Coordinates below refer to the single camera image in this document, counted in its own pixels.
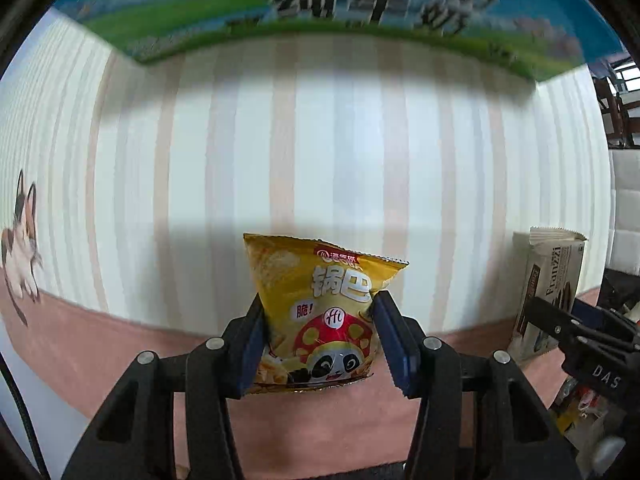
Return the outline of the yellow panda crisps bag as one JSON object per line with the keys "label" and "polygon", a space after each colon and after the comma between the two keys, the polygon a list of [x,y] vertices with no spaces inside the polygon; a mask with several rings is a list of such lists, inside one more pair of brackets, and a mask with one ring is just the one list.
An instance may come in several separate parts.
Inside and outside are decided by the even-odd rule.
{"label": "yellow panda crisps bag", "polygon": [[366,378],[380,348],[374,296],[408,262],[309,238],[245,233],[243,242],[269,330],[254,389],[316,390]]}

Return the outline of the white quilted chair right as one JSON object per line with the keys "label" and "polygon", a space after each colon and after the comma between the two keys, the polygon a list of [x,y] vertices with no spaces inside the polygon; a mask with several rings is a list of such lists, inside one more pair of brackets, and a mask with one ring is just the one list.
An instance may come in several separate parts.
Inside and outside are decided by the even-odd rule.
{"label": "white quilted chair right", "polygon": [[611,215],[606,267],[638,276],[640,168],[638,150],[611,150]]}

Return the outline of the striped cat table mat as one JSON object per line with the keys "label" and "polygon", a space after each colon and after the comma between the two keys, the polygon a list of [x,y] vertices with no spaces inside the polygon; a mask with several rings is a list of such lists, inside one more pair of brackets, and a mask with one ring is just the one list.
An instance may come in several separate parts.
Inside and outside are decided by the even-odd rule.
{"label": "striped cat table mat", "polygon": [[39,302],[1,303],[1,350],[50,475],[142,350],[188,351],[254,296],[246,232],[405,260],[390,290],[465,353],[508,345],[513,237],[608,249],[608,149],[590,73],[543,84],[369,36],[267,37],[131,62],[43,17],[1,79],[1,222],[35,188]]}

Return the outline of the cardboard milk box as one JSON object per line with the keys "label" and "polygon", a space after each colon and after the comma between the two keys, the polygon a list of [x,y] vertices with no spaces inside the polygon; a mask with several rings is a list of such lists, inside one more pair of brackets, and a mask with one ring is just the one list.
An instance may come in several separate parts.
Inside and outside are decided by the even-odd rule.
{"label": "cardboard milk box", "polygon": [[623,51],[589,0],[56,0],[141,63],[235,38],[349,32],[412,40],[544,81]]}

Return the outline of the dark wooden chair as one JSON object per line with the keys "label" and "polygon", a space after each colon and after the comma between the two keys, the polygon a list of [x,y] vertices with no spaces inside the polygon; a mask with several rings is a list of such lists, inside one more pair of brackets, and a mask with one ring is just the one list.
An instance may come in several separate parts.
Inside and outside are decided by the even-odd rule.
{"label": "dark wooden chair", "polygon": [[639,148],[639,66],[626,54],[589,64],[609,148]]}

